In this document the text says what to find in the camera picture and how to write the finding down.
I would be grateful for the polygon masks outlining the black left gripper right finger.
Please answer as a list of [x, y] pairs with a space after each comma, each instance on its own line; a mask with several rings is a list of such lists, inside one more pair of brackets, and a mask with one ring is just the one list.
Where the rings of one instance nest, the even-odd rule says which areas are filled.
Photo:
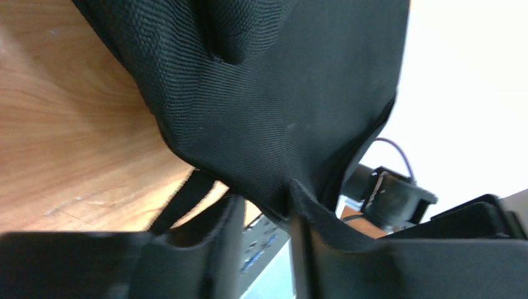
[[527, 242], [367, 239], [331, 248], [299, 216], [290, 226], [298, 298], [526, 298]]

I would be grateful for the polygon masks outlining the black fabric student bag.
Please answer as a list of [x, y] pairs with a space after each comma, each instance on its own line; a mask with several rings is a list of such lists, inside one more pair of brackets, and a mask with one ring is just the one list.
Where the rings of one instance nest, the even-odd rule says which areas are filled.
[[75, 1], [171, 151], [279, 225], [325, 209], [393, 109], [408, 1]]

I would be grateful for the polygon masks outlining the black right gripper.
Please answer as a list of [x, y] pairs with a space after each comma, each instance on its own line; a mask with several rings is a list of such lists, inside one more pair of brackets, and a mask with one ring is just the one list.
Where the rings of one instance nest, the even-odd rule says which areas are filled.
[[519, 213], [485, 194], [423, 222], [438, 198], [410, 176], [385, 167], [359, 165], [342, 185], [358, 211], [343, 218], [365, 227], [365, 234], [386, 239], [527, 239]]

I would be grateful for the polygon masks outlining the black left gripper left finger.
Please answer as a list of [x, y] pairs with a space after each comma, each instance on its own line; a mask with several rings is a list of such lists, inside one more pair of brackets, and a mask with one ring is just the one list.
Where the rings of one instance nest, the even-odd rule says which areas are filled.
[[245, 203], [224, 196], [160, 236], [1, 235], [2, 298], [236, 298]]

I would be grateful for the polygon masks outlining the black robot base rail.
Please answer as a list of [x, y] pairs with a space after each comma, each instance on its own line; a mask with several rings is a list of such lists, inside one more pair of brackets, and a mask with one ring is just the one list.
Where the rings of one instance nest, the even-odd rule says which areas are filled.
[[289, 235], [260, 214], [243, 231], [238, 295], [243, 297], [289, 240]]

